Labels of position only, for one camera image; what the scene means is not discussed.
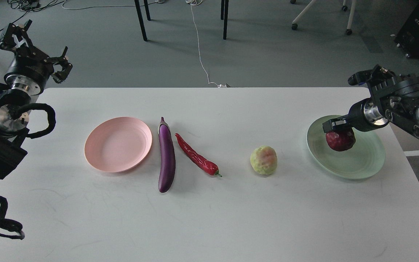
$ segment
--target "green plate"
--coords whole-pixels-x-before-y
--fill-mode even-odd
[[[309,127],[306,141],[313,157],[328,171],[345,179],[365,179],[379,172],[384,165],[386,151],[374,131],[354,129],[356,142],[346,151],[334,151],[328,146],[323,123],[337,117],[323,116]]]

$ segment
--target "black table leg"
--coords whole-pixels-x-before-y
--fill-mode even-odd
[[[141,35],[144,41],[148,41],[147,33],[145,32],[145,25],[143,24],[143,16],[141,16],[140,3],[135,0],[135,7],[137,8],[138,22],[140,23]]]
[[[226,40],[227,38],[227,15],[229,9],[229,0],[224,0],[224,34],[223,39]]]
[[[147,20],[151,21],[150,18],[150,10],[148,9],[148,1],[147,0],[143,0],[143,4],[145,5],[145,13],[147,13]]]
[[[224,20],[224,0],[221,0],[221,20]]]

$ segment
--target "red apple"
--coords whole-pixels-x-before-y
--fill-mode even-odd
[[[335,151],[349,150],[355,144],[355,141],[355,134],[351,128],[326,133],[326,142]]]

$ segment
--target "floor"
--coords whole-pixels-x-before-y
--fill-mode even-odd
[[[345,34],[350,12],[341,10],[342,0],[316,2],[296,31],[291,22],[307,0],[295,5],[289,0],[231,0],[226,40],[219,0],[193,7],[184,0],[148,0],[152,20],[144,22],[147,42],[135,7],[66,10],[133,5],[131,0],[57,2],[16,23],[33,20],[28,35],[51,56],[69,48],[69,78],[60,85],[49,80],[47,88],[346,87],[349,76],[376,64],[419,76],[419,59],[406,58],[394,43],[417,0],[358,1],[352,35]],[[48,3],[40,0],[42,6]],[[0,29],[23,14],[0,0]],[[12,58],[0,50],[0,82]],[[344,114],[350,106],[344,105]],[[419,140],[395,126],[393,130],[404,151],[419,150]],[[419,156],[408,160],[419,179]]]

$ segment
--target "red chili pepper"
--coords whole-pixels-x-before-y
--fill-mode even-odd
[[[182,148],[184,153],[195,163],[199,168],[203,169],[206,173],[210,174],[211,176],[217,175],[220,177],[219,168],[218,166],[205,159],[203,156],[199,155],[195,150],[193,150],[185,141],[183,141],[182,136],[176,133],[177,142],[179,146]]]

